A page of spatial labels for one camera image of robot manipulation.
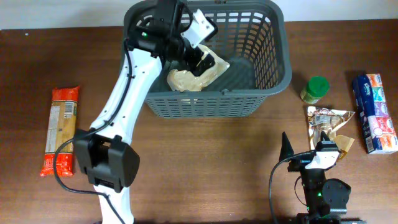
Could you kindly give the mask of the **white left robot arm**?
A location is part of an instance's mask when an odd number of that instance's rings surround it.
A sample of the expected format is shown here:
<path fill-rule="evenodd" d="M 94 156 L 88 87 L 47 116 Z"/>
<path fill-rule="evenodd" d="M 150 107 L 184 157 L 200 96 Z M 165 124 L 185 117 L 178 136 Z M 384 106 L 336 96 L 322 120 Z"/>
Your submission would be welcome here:
<path fill-rule="evenodd" d="M 157 1 L 141 9 L 150 17 L 136 22 L 134 10 L 125 15 L 124 59 L 119 78 L 89 130 L 73 137 L 79 168 L 99 197 L 102 223 L 133 223 L 129 188 L 136 178 L 140 157 L 131 147 L 134 126 L 145 98 L 166 62 L 185 63 L 195 75 L 214 60 L 204 56 L 201 42 L 218 31 L 200 10 L 184 1 Z"/>

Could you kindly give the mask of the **dried mushroom bag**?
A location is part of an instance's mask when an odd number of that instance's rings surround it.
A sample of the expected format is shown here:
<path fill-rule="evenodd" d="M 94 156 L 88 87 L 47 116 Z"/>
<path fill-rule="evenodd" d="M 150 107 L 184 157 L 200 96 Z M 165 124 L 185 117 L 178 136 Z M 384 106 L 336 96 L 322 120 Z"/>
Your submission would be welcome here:
<path fill-rule="evenodd" d="M 310 149 L 314 150 L 320 141 L 321 133 L 329 137 L 338 146 L 340 155 L 338 160 L 342 160 L 349 152 L 354 143 L 354 138 L 337 135 L 336 132 L 342 128 L 353 116 L 354 111 L 333 110 L 317 106 L 307 108 L 308 136 Z"/>

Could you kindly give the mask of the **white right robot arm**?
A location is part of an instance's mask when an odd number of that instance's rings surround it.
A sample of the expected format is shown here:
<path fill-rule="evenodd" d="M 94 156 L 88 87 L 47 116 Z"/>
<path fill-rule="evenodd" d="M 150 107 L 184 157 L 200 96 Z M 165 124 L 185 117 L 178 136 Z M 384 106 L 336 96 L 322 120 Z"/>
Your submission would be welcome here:
<path fill-rule="evenodd" d="M 286 133 L 282 133 L 279 164 L 287 162 L 289 172 L 298 172 L 305 196 L 305 213 L 298 213 L 289 223 L 348 223 L 360 224 L 364 220 L 343 218 L 347 213 L 347 203 L 351 186 L 340 179 L 328 179 L 325 172 L 336 165 L 340 149 L 325 132 L 321 132 L 315 149 L 294 153 Z"/>

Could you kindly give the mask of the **beige plastic bag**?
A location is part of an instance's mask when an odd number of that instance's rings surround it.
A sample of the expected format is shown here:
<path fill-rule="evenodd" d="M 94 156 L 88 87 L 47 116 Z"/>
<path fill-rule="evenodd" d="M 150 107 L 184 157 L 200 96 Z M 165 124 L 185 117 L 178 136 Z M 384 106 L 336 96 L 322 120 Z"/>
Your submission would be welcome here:
<path fill-rule="evenodd" d="M 217 56 L 211 49 L 205 45 L 198 45 L 198 48 L 204 53 L 201 62 L 205 61 L 205 57 L 212 56 L 215 64 L 207 68 L 200 76 L 194 76 L 191 71 L 172 69 L 167 75 L 167 83 L 173 91 L 202 91 L 215 80 L 219 79 L 230 64 Z"/>

